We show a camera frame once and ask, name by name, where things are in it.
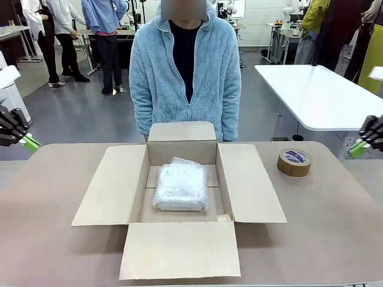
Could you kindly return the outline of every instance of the jacket collar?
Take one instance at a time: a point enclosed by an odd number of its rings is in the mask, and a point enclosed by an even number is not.
[[[214,7],[210,4],[209,0],[206,0],[206,19],[203,21],[201,28],[207,28],[209,29],[215,19],[215,9]],[[156,22],[156,26],[159,30],[163,32],[170,32],[170,25],[169,25],[169,20],[162,20],[161,19],[161,3],[159,4],[157,8],[157,13],[156,17],[154,18],[154,21]]]

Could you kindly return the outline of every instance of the black shirt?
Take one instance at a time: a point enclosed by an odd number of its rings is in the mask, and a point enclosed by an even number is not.
[[[193,95],[194,47],[199,27],[184,29],[169,21],[174,36],[173,59],[185,83],[187,101],[190,103]]]

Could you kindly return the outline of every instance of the bubble wrap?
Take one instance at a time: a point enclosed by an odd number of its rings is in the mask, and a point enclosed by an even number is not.
[[[170,164],[164,164],[159,170],[153,206],[167,211],[207,210],[207,168],[178,157],[174,157]]]

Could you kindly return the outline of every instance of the jacket zipper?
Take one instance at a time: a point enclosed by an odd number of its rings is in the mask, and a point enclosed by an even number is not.
[[[160,31],[162,31],[162,32],[166,32],[166,33],[170,33],[170,34],[171,34],[171,37],[172,37],[172,40],[173,40],[173,43],[172,43],[172,54],[171,54],[171,56],[172,56],[173,69],[175,69],[175,71],[176,71],[176,73],[177,73],[177,75],[178,75],[178,78],[181,79],[181,81],[182,81],[182,83],[183,83],[183,85],[184,85],[184,87],[185,87],[185,89],[184,89],[184,91],[185,91],[185,92],[184,92],[184,100],[185,100],[186,104],[188,105],[188,107],[190,108],[190,107],[192,106],[193,99],[194,99],[194,79],[195,79],[195,73],[196,73],[197,39],[198,39],[199,32],[200,32],[200,30],[204,27],[204,25],[202,24],[202,26],[198,29],[198,32],[197,32],[197,35],[196,35],[196,42],[195,42],[195,44],[194,44],[193,94],[191,95],[192,97],[191,97],[191,99],[190,99],[190,103],[188,102],[187,97],[186,97],[186,85],[185,85],[184,79],[182,79],[180,72],[178,71],[177,67],[175,66],[175,62],[174,62],[174,58],[173,58],[173,50],[174,50],[174,42],[175,42],[175,40],[174,40],[174,36],[173,36],[172,32],[170,32],[170,31],[166,31],[166,30],[163,30],[163,29],[159,28],[157,23],[156,23],[156,26],[157,26],[158,30],[160,30]]]

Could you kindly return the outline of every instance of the black pants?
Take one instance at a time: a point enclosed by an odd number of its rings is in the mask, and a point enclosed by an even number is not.
[[[60,81],[59,76],[56,72],[56,56],[54,53],[54,45],[47,41],[46,37],[40,32],[38,34],[37,44],[42,51],[44,56],[45,64],[48,67],[49,73],[49,82],[52,84],[58,83]]]
[[[81,75],[80,70],[78,69],[77,53],[73,45],[72,36],[70,34],[56,34],[56,38],[59,40],[62,47],[61,63],[63,73],[68,71],[69,67],[71,67],[75,77]]]
[[[95,35],[101,66],[104,72],[104,91],[112,92],[112,72],[114,83],[120,86],[122,82],[120,59],[118,58],[117,37]]]
[[[366,23],[359,29],[358,39],[349,61],[347,70],[344,77],[354,83],[358,84],[361,68],[363,67],[364,57],[366,56],[367,49],[371,40],[370,27],[372,23]]]

